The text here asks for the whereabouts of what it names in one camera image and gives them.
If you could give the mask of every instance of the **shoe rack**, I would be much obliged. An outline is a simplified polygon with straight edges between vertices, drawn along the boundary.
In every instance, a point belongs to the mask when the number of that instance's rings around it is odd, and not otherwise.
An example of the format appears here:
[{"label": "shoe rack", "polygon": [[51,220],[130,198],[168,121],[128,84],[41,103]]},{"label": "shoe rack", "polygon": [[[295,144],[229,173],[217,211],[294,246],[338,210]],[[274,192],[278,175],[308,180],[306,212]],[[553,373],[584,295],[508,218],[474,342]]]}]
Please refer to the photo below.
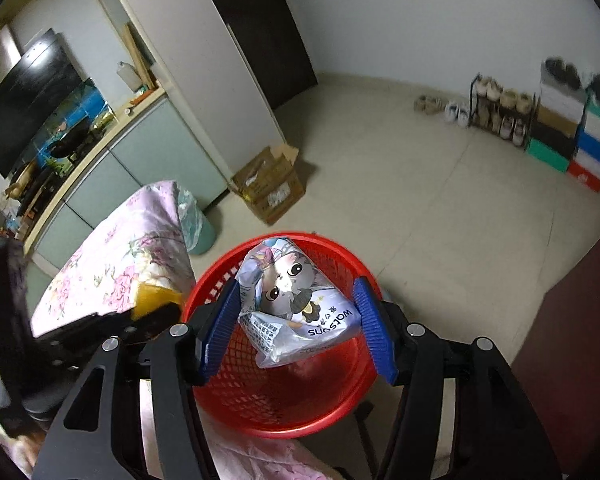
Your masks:
[{"label": "shoe rack", "polygon": [[[523,139],[523,142],[522,142],[522,145],[520,146],[520,148],[522,148],[523,150],[526,150],[526,146],[528,145],[528,142],[530,139],[529,129],[531,128],[531,122],[533,120],[534,113],[536,112],[536,105],[538,104],[538,101],[536,99],[536,94],[533,95],[531,110],[528,113],[523,114],[523,113],[519,112],[518,110],[516,110],[515,108],[505,108],[504,106],[502,106],[500,104],[500,101],[491,101],[486,96],[479,96],[475,92],[475,83],[481,77],[482,77],[482,75],[479,73],[475,76],[474,80],[471,81],[471,93],[470,93],[470,100],[469,100],[469,117],[470,117],[469,124],[470,124],[470,126],[474,126],[476,128],[480,128],[481,130],[489,132],[490,134],[500,136],[500,130],[502,128],[502,125],[509,118],[513,120],[514,126],[517,121],[523,121],[523,124],[525,125],[525,138]],[[489,114],[489,118],[486,121],[486,123],[484,121],[484,117],[480,117],[480,115],[478,114],[478,110],[484,110],[484,109],[486,109]],[[500,118],[500,124],[496,125],[497,126],[496,128],[494,128],[494,124],[493,124],[494,114],[497,114],[498,117]]]}]

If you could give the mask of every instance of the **wooden board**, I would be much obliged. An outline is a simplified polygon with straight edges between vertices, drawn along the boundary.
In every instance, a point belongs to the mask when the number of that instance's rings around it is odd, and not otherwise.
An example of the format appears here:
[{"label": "wooden board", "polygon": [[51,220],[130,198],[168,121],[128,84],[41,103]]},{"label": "wooden board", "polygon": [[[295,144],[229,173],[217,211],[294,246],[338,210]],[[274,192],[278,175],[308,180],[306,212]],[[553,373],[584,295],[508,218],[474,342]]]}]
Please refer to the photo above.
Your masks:
[{"label": "wooden board", "polygon": [[128,23],[125,23],[125,26],[123,27],[122,41],[125,43],[129,54],[131,54],[131,59],[136,66],[136,71],[138,72],[140,79],[149,90],[153,90],[155,88],[154,80],[151,78],[151,74],[149,74],[144,56],[142,56],[142,53],[138,50],[138,46],[134,41],[134,37],[131,34],[131,28],[129,27]]}]

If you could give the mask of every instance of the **green shoe box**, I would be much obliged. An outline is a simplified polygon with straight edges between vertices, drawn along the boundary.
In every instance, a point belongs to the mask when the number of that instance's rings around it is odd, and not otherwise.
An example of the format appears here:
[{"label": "green shoe box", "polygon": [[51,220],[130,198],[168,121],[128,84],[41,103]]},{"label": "green shoe box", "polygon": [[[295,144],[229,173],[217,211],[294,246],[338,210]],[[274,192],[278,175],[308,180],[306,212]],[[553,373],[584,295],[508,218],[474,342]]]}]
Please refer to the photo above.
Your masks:
[{"label": "green shoe box", "polygon": [[569,167],[569,161],[557,152],[554,152],[546,144],[543,144],[537,139],[531,139],[526,152],[534,156],[538,160],[542,160],[552,168],[565,173]]}]

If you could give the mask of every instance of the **cabinet door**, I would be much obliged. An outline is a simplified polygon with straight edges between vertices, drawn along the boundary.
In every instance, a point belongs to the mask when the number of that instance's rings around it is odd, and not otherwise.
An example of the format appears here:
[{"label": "cabinet door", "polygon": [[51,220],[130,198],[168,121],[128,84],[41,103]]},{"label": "cabinet door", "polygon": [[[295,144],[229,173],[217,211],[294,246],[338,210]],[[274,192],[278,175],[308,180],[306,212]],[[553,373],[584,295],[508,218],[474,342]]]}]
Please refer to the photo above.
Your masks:
[{"label": "cabinet door", "polygon": [[107,153],[81,181],[67,203],[87,224],[96,228],[138,189],[140,186],[128,171]]},{"label": "cabinet door", "polygon": [[40,239],[36,252],[53,266],[62,269],[91,231],[93,229],[90,225],[71,211],[71,208],[62,204],[60,211]]},{"label": "cabinet door", "polygon": [[51,276],[45,274],[35,263],[30,262],[27,266],[27,313],[29,317],[33,316],[38,303],[52,279]]},{"label": "cabinet door", "polygon": [[111,151],[143,186],[176,180],[201,208],[226,189],[218,168],[168,100],[150,110]]}]

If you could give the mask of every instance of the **tiled floor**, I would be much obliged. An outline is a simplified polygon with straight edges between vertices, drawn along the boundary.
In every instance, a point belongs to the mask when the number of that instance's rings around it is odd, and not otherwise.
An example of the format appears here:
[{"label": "tiled floor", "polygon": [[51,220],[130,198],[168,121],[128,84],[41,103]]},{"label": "tiled floor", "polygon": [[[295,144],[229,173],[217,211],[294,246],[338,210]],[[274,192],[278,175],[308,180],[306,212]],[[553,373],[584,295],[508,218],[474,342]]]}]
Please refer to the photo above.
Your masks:
[{"label": "tiled floor", "polygon": [[[544,292],[600,236],[600,194],[511,143],[417,114],[416,95],[408,86],[321,84],[280,108],[281,128],[310,174],[305,197],[273,228],[226,197],[209,213],[218,241],[192,260],[196,274],[250,237],[316,231],[356,253],[410,319],[445,338],[488,335],[512,360]],[[446,393],[451,399],[452,387]],[[399,394],[382,383],[370,393],[376,410],[368,425],[380,455]],[[440,456],[450,445],[448,406]],[[306,444],[363,480],[351,424]],[[325,445],[334,441],[339,449]]]}]

